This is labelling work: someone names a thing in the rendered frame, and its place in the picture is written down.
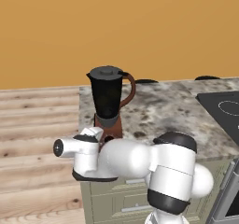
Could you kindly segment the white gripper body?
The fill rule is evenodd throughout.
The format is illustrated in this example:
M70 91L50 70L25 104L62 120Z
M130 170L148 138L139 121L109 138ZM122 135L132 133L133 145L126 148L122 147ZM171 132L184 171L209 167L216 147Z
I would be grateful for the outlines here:
M81 134L94 136L97 140L100 140L102 138L103 133L104 130L100 127L84 128L81 132Z

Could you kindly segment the black blender with brown base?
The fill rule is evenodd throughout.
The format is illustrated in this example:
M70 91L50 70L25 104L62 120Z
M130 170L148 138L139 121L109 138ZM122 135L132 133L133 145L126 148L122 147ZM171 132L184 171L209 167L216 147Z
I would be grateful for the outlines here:
M114 138L122 137L120 110L129 104L135 95L134 78L131 74L124 71L121 74L121 78L114 80L90 78L91 93L95 107L94 126L104 130L101 138L102 145ZM128 79L131 83L130 94L125 99L121 99L123 79Z

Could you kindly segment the olive drawer front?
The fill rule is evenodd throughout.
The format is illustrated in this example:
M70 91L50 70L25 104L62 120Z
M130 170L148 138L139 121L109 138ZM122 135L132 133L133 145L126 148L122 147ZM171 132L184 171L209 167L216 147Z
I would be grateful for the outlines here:
M117 191L144 189L146 187L146 182L138 184L126 184L125 180L130 179L118 178L113 182L91 182L91 194L109 194Z
M122 192L92 197L93 215L96 219L113 217L117 213L122 213L122 208L134 207L138 205L149 205L147 201L147 194L145 192Z

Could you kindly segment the black hob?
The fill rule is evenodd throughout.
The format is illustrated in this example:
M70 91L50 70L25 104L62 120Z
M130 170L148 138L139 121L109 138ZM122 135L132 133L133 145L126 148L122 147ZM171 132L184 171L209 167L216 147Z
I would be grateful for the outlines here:
M239 91L198 93L196 99L239 146Z

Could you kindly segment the grey oven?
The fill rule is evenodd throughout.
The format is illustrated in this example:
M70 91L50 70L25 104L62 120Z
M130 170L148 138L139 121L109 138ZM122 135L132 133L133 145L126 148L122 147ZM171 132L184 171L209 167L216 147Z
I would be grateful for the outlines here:
M224 189L220 189L205 224L239 224L239 158Z

